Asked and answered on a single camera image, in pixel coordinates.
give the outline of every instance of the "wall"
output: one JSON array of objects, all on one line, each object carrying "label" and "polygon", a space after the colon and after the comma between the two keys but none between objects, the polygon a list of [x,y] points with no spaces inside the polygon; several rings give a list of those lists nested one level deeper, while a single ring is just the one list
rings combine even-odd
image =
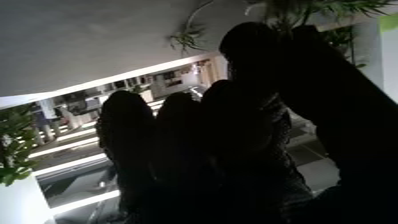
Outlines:
[{"label": "wall", "polygon": [[[0,96],[54,91],[182,58],[168,37],[201,1],[0,2]],[[210,51],[247,20],[244,10],[242,0],[217,0],[198,14]]]},{"label": "wall", "polygon": [[384,89],[384,69],[383,69],[383,36],[379,19],[354,26],[354,49],[358,64],[367,64],[361,71],[375,83],[377,87]]},{"label": "wall", "polygon": [[398,102],[398,14],[381,18],[381,25],[384,88],[390,97]]},{"label": "wall", "polygon": [[184,84],[168,87],[164,82],[164,76],[157,75],[157,80],[152,84],[153,97],[164,97],[176,92],[182,92],[189,89],[191,86],[200,85],[200,79],[194,72],[182,75]]},{"label": "wall", "polygon": [[32,175],[25,180],[18,180],[9,187],[0,185],[0,198],[2,223],[56,223],[38,180]]}]

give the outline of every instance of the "leaf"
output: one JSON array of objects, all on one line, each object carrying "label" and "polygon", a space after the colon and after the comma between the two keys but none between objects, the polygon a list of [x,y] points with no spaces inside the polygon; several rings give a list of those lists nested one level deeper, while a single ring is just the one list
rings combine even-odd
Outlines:
[{"label": "leaf", "polygon": [[27,171],[25,173],[20,173],[18,176],[16,176],[16,179],[18,180],[24,180],[32,174],[32,171]]},{"label": "leaf", "polygon": [[29,161],[22,162],[18,165],[20,165],[20,167],[32,168],[38,165],[38,162],[29,160]]},{"label": "leaf", "polygon": [[367,67],[367,64],[359,64],[356,67],[358,68],[365,68]]},{"label": "leaf", "polygon": [[18,152],[16,153],[16,159],[20,161],[24,161],[29,158],[29,155],[31,155],[31,150],[25,150],[25,151]]},{"label": "leaf", "polygon": [[9,174],[8,176],[4,176],[6,187],[9,187],[9,185],[15,183],[15,180],[16,180],[15,174]]}]

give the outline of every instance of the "potted plant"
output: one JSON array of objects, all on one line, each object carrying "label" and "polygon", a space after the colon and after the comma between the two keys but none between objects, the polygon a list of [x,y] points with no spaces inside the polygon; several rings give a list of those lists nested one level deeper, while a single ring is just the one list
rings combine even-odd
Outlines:
[{"label": "potted plant", "polygon": [[31,105],[25,105],[0,111],[0,183],[6,186],[31,175],[34,143]]}]

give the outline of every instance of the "person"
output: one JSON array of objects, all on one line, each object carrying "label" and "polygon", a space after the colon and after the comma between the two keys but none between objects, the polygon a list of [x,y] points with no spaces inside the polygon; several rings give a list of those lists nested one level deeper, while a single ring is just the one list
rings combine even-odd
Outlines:
[{"label": "person", "polygon": [[[230,31],[230,80],[201,102],[175,94],[157,118],[139,95],[104,105],[100,139],[116,163],[127,223],[391,223],[398,108],[313,27],[279,38]],[[285,152],[287,106],[313,121],[340,168],[313,197]]]}]

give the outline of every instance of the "light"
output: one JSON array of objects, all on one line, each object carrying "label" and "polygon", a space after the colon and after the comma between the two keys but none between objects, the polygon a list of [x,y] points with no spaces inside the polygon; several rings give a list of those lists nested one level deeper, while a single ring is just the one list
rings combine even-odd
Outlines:
[{"label": "light", "polygon": [[164,106],[164,104],[153,106],[152,109],[153,109],[153,110],[159,110],[162,106]]},{"label": "light", "polygon": [[84,131],[80,131],[80,132],[77,132],[77,133],[73,133],[73,134],[70,134],[70,135],[66,135],[66,136],[61,136],[61,137],[57,138],[57,141],[61,142],[61,141],[64,141],[66,139],[75,138],[75,137],[79,137],[80,135],[91,134],[91,133],[95,133],[95,132],[96,132],[96,129],[95,129],[95,128],[93,128],[93,129],[88,129],[88,130],[84,130]]},{"label": "light", "polygon": [[192,90],[192,92],[196,93],[196,95],[200,96],[200,97],[203,97],[203,94],[196,91],[196,88],[192,88],[191,90]]},{"label": "light", "polygon": [[61,205],[59,207],[52,208],[54,215],[59,215],[61,213],[72,211],[73,209],[82,208],[86,205],[91,205],[91,204],[98,203],[100,201],[105,201],[111,198],[120,197],[120,195],[121,195],[121,191],[116,190],[91,198],[86,198],[80,201],[72,202],[66,205]]},{"label": "light", "polygon": [[43,174],[48,174],[48,173],[52,173],[52,172],[56,172],[56,171],[66,169],[66,168],[72,168],[73,166],[79,166],[79,165],[82,165],[84,163],[89,163],[89,162],[93,162],[93,161],[96,161],[96,160],[100,160],[100,159],[104,159],[104,158],[107,158],[105,153],[102,153],[102,154],[98,154],[98,155],[95,155],[95,156],[91,156],[91,157],[88,157],[88,158],[84,158],[84,159],[80,159],[80,160],[75,160],[75,161],[72,161],[70,163],[64,163],[64,164],[61,164],[61,165],[57,165],[57,166],[54,166],[54,167],[43,169],[43,170],[38,170],[38,171],[34,172],[34,176],[41,176]]},{"label": "light", "polygon": [[153,107],[155,105],[164,104],[164,102],[166,102],[166,100],[155,101],[155,102],[148,103],[148,106]]},{"label": "light", "polygon": [[47,155],[47,154],[50,154],[54,152],[59,152],[59,151],[63,151],[63,150],[66,150],[66,149],[70,149],[70,148],[73,148],[73,147],[77,147],[80,145],[86,145],[86,144],[89,144],[93,142],[98,142],[98,140],[100,140],[98,137],[89,138],[89,139],[86,139],[86,140],[82,140],[82,141],[79,141],[79,142],[75,142],[75,143],[72,143],[68,145],[63,145],[63,146],[59,146],[59,147],[56,147],[56,148],[52,148],[52,149],[48,149],[48,150],[45,150],[45,151],[41,151],[38,153],[32,153],[29,158],[43,156],[43,155]]},{"label": "light", "polygon": [[89,128],[89,127],[93,127],[95,125],[96,125],[96,121],[86,123],[86,124],[82,125],[82,128]]}]

